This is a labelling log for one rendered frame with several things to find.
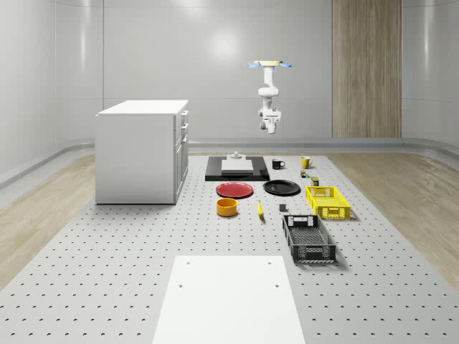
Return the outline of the black plate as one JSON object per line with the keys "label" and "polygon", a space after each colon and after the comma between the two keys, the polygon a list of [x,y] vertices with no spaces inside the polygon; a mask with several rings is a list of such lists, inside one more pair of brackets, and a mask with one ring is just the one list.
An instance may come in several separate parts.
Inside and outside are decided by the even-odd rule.
{"label": "black plate", "polygon": [[265,182],[263,188],[266,192],[275,196],[294,196],[301,192],[298,184],[280,179]]}

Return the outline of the red plate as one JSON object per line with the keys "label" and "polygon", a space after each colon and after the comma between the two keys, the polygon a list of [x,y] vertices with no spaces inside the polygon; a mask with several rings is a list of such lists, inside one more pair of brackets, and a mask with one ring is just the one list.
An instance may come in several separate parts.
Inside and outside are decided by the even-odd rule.
{"label": "red plate", "polygon": [[227,182],[218,185],[216,192],[224,198],[243,199],[253,194],[253,187],[247,183]]}

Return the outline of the yellow bowl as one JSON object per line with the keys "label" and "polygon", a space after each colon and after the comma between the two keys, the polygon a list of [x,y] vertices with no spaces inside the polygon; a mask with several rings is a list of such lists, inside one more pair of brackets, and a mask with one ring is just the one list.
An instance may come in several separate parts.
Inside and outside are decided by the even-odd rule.
{"label": "yellow bowl", "polygon": [[217,214],[231,217],[237,213],[237,201],[231,198],[223,198],[217,201]]}

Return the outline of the yellow basket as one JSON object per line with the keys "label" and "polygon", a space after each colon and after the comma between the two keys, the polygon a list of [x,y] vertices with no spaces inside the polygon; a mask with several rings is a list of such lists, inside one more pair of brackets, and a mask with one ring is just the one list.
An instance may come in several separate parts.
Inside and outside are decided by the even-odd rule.
{"label": "yellow basket", "polygon": [[306,200],[322,219],[349,219],[351,207],[334,186],[307,186]]}

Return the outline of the white cabinet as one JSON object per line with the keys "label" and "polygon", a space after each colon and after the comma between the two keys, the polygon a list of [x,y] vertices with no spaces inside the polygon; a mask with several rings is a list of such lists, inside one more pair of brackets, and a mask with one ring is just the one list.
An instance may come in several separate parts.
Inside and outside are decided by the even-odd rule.
{"label": "white cabinet", "polygon": [[95,116],[95,201],[175,204],[188,171],[188,100],[126,100]]}

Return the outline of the dark grey basket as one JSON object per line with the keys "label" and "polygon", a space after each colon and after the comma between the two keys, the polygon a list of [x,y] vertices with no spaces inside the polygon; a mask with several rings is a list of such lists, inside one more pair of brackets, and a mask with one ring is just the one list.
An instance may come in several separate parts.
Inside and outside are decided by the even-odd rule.
{"label": "dark grey basket", "polygon": [[294,261],[336,260],[336,244],[319,216],[284,215],[283,230]]}

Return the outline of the white board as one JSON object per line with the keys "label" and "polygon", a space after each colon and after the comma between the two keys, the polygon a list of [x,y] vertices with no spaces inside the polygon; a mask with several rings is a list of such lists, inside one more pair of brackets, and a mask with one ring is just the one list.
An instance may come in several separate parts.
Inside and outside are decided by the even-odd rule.
{"label": "white board", "polygon": [[153,344],[305,344],[281,256],[177,256]]}

